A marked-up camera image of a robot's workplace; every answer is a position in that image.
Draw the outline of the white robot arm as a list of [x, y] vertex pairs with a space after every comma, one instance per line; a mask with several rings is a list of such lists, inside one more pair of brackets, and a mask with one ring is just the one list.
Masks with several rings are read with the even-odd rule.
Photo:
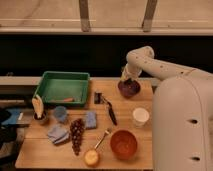
[[213, 171], [213, 73], [154, 58], [144, 46], [126, 55], [121, 78], [145, 71], [160, 80], [152, 101], [154, 171]]

